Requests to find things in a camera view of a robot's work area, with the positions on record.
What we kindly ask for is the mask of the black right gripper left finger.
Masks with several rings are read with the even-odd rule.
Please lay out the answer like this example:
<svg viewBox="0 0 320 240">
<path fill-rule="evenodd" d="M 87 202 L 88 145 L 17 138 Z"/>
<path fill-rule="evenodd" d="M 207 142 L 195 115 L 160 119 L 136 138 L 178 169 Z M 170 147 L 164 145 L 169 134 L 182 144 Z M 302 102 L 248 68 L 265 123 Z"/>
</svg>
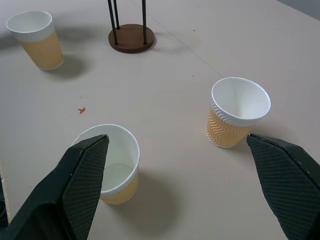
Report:
<svg viewBox="0 0 320 240">
<path fill-rule="evenodd" d="M 69 147 L 19 211 L 0 240 L 87 240 L 101 195 L 109 146 L 106 134 Z"/>
</svg>

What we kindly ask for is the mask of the brown round stand with rods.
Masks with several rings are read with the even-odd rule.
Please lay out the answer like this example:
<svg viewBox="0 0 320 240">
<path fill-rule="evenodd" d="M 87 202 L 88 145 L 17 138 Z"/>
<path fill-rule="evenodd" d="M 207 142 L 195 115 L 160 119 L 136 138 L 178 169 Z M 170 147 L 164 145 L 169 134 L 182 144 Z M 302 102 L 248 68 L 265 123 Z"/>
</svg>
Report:
<svg viewBox="0 0 320 240">
<path fill-rule="evenodd" d="M 121 53 L 136 54 L 144 52 L 155 42 L 154 32 L 147 27 L 146 0 L 141 0 L 142 25 L 120 25 L 117 0 L 107 0 L 112 30 L 108 35 L 110 46 Z"/>
</svg>

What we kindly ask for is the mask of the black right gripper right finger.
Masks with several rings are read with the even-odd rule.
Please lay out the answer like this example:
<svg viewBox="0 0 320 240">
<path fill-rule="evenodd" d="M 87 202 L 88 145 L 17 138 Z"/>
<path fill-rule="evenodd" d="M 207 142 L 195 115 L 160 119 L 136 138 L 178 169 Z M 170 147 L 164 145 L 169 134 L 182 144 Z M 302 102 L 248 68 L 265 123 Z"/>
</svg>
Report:
<svg viewBox="0 0 320 240">
<path fill-rule="evenodd" d="M 320 240 L 320 165 L 300 146 L 249 134 L 261 189 L 288 240 Z"/>
</svg>

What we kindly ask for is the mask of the orange ripple paper cup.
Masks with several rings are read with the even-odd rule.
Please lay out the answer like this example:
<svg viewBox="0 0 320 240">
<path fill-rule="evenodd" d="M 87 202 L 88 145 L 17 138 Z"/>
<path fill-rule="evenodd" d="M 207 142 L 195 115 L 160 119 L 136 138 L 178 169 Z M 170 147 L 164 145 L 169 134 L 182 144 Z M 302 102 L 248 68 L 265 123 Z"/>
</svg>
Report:
<svg viewBox="0 0 320 240">
<path fill-rule="evenodd" d="M 23 12 L 8 19 L 6 27 L 39 69 L 50 71 L 63 64 L 64 56 L 49 13 Z"/>
<path fill-rule="evenodd" d="M 206 136 L 217 147 L 232 148 L 270 109 L 270 97 L 259 84 L 242 77 L 223 78 L 211 89 Z"/>
<path fill-rule="evenodd" d="M 138 188 L 140 147 L 129 130 L 116 124 L 91 127 L 72 144 L 98 135 L 109 138 L 100 199 L 110 205 L 119 205 L 128 201 Z"/>
</svg>

